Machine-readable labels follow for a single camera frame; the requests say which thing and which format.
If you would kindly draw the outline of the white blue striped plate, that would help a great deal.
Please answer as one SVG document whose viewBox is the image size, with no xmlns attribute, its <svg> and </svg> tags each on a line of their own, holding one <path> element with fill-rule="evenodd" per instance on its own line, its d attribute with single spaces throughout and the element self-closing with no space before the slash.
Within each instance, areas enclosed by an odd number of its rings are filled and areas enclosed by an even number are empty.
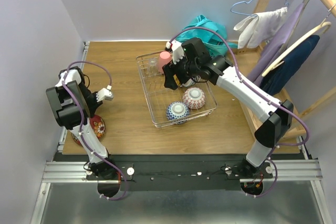
<svg viewBox="0 0 336 224">
<path fill-rule="evenodd" d="M 197 83 L 197 80 L 195 81 L 193 79 L 189 79 L 186 83 L 183 83 L 182 86 L 188 88 L 190 86 L 195 85 L 196 83 Z"/>
</svg>

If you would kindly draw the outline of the blue patterned bowl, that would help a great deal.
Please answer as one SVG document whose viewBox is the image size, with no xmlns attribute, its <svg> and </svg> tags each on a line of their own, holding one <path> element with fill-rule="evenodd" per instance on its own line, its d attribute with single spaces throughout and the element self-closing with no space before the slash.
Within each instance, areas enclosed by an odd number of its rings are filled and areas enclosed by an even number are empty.
<svg viewBox="0 0 336 224">
<path fill-rule="evenodd" d="M 190 110 L 187 107 L 187 105 L 180 101 L 172 102 L 166 108 L 166 112 L 165 112 L 165 115 L 169 121 L 180 119 L 179 121 L 175 122 L 175 124 L 184 124 L 186 120 L 181 120 L 181 119 L 189 116 L 189 114 L 190 114 Z"/>
</svg>

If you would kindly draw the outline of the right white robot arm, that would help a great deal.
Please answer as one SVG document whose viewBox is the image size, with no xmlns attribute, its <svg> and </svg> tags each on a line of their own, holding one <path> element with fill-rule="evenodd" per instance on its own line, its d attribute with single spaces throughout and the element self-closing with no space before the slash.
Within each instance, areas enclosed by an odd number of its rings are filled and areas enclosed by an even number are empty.
<svg viewBox="0 0 336 224">
<path fill-rule="evenodd" d="M 163 66 L 164 86 L 175 90 L 177 83 L 188 83 L 196 77 L 228 91 L 247 106 L 262 123 L 255 131 L 255 142 L 246 157 L 235 167 L 233 173 L 244 177 L 255 177 L 278 141 L 289 130 L 292 122 L 293 104 L 268 95 L 243 76 L 235 66 L 218 55 L 211 57 L 199 38 L 183 43 L 168 41 L 165 51 L 172 60 Z"/>
</svg>

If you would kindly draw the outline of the pink plastic cup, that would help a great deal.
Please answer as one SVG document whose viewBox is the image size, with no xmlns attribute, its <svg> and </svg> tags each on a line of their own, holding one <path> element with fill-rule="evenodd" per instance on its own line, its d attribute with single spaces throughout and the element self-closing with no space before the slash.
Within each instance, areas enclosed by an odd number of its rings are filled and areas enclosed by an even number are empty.
<svg viewBox="0 0 336 224">
<path fill-rule="evenodd" d="M 159 73 L 163 74 L 163 66 L 171 61 L 171 54 L 168 51 L 162 51 L 159 54 L 157 61 L 157 69 Z"/>
</svg>

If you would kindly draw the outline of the red white patterned bowl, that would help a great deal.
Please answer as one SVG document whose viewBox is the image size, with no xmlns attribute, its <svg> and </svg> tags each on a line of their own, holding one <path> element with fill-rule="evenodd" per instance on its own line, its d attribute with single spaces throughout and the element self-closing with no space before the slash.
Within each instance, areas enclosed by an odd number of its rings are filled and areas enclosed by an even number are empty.
<svg viewBox="0 0 336 224">
<path fill-rule="evenodd" d="M 200 88 L 188 88 L 183 96 L 182 101 L 189 109 L 200 109 L 205 105 L 205 93 Z"/>
</svg>

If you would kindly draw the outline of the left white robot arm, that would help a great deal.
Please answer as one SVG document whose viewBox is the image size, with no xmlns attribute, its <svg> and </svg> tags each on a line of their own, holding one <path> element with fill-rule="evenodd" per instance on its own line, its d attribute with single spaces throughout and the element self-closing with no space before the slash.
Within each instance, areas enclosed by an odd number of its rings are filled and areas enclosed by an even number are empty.
<svg viewBox="0 0 336 224">
<path fill-rule="evenodd" d="M 103 100 L 113 99 L 111 85 L 91 92 L 85 85 L 81 69 L 74 66 L 59 73 L 59 82 L 46 90 L 46 96 L 58 125 L 69 130 L 86 151 L 88 170 L 97 177 L 112 179 L 116 166 L 109 162 L 110 154 L 90 124 Z"/>
</svg>

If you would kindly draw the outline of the clear glass cup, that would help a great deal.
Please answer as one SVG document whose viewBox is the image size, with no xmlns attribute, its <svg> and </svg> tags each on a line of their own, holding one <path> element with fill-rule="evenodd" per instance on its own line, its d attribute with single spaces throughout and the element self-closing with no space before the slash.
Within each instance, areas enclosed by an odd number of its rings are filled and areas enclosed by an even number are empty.
<svg viewBox="0 0 336 224">
<path fill-rule="evenodd" d="M 151 58 L 148 60 L 147 73 L 149 76 L 154 76 L 159 73 L 157 67 L 157 58 Z"/>
</svg>

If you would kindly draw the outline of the wire dish rack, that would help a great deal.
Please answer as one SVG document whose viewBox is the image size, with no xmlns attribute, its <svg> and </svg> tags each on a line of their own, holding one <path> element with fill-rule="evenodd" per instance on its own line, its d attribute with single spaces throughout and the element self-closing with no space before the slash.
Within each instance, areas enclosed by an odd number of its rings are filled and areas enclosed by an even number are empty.
<svg viewBox="0 0 336 224">
<path fill-rule="evenodd" d="M 138 66 L 139 76 L 143 87 L 145 99 L 149 108 L 152 122 L 155 127 L 165 127 L 175 124 L 177 120 L 169 121 L 165 115 L 166 108 L 175 101 L 182 102 L 182 96 L 187 90 L 186 87 L 180 85 L 178 89 L 171 90 L 164 87 L 165 77 L 163 74 L 158 73 L 154 76 L 149 76 L 147 73 L 148 60 L 151 58 L 159 57 L 159 52 L 152 52 L 145 55 L 136 57 L 136 64 Z M 189 116 L 181 120 L 192 120 L 207 116 L 217 108 L 217 102 L 212 93 L 211 88 L 207 83 L 196 83 L 192 87 L 200 88 L 205 93 L 206 102 L 200 109 L 190 109 Z"/>
</svg>

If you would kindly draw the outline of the red floral bowl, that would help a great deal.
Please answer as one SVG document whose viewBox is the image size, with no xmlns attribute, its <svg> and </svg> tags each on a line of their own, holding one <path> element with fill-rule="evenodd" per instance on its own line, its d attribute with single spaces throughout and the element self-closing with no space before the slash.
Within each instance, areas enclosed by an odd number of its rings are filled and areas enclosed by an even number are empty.
<svg viewBox="0 0 336 224">
<path fill-rule="evenodd" d="M 90 125 L 98 140 L 101 141 L 106 132 L 106 125 L 103 118 L 95 114 L 90 118 Z"/>
</svg>

